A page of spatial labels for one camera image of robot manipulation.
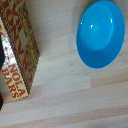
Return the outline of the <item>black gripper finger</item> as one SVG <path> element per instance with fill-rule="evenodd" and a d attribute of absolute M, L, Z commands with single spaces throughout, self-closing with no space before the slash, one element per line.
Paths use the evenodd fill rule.
<path fill-rule="evenodd" d="M 0 95 L 0 110 L 1 110 L 2 106 L 3 106 L 3 99 L 2 99 L 2 96 Z"/>
<path fill-rule="evenodd" d="M 3 50 L 1 50 L 0 51 L 0 69 L 4 63 L 4 60 L 5 60 L 4 52 L 3 52 Z"/>

